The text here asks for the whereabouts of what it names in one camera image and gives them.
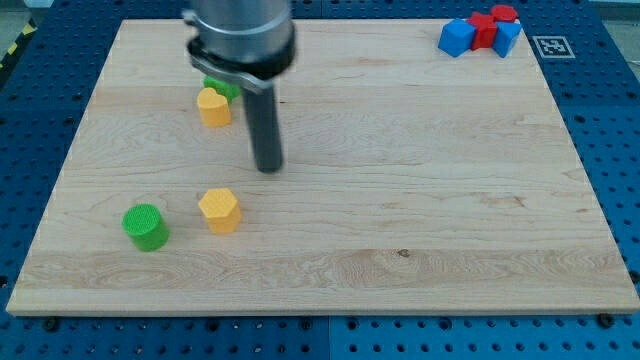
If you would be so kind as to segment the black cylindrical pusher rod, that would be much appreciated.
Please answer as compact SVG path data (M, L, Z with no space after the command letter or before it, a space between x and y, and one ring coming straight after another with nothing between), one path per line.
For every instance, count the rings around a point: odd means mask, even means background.
M275 173L283 164L275 90L269 87L256 93L242 89L241 94L256 168Z

